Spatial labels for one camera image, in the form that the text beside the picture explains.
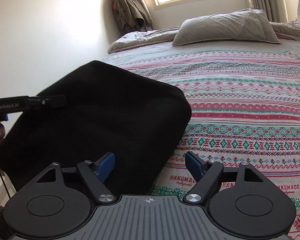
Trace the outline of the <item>crumpled grey blanket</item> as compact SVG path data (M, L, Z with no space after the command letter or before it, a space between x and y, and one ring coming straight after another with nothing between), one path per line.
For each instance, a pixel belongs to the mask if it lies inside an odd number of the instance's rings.
M279 39L300 41L300 15L292 22L270 22Z

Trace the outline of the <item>grey bed sheet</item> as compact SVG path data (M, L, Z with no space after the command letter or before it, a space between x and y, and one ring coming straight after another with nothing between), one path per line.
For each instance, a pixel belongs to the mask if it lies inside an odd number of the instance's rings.
M113 42L108 48L107 53L111 54L151 44L171 42L174 40L179 29L180 26L147 32L134 31L123 35L121 38Z

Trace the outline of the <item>black pants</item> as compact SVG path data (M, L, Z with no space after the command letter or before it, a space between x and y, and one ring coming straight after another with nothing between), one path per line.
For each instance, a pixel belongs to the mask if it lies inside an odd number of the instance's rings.
M146 194L191 118L179 88L100 61L40 95L64 100L24 112L0 142L0 169L16 190L53 162L74 167L113 152L106 187L115 195Z

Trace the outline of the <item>grey pillow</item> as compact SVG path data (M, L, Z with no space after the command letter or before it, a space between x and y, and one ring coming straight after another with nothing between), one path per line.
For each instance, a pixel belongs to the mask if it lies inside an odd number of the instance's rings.
M245 9L185 20L172 46L227 40L281 43L263 10Z

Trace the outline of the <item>hanging beige clothes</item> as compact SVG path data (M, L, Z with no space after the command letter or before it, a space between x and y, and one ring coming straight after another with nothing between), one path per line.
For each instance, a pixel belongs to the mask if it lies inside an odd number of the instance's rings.
M152 20L137 0L111 0L112 12L121 32L152 30Z

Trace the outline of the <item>patterned pink green bedspread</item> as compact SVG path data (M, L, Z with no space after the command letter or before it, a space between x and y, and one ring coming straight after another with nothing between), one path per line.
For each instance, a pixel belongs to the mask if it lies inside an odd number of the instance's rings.
M226 167L247 162L296 206L290 230L300 239L300 53L196 51L149 56L116 53L106 63L180 88L192 109L179 145L152 194L185 196L195 181L185 153Z

